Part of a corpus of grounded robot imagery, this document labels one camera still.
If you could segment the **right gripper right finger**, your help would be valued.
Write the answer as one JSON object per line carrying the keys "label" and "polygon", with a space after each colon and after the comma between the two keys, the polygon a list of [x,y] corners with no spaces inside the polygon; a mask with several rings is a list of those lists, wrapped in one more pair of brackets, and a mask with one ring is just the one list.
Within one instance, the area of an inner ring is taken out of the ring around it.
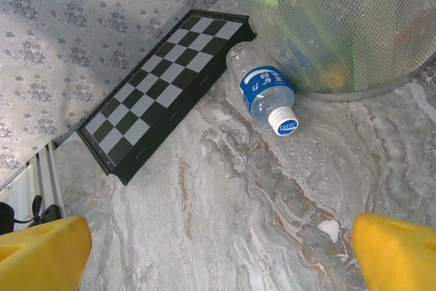
{"label": "right gripper right finger", "polygon": [[351,240],[369,290],[435,289],[434,228],[361,213]]}

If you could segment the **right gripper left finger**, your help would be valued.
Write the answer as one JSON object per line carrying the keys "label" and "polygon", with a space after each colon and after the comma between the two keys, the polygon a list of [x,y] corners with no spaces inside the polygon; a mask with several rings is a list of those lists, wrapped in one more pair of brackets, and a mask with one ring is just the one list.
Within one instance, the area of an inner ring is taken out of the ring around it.
{"label": "right gripper left finger", "polygon": [[77,290],[92,248],[84,217],[1,235],[2,290]]}

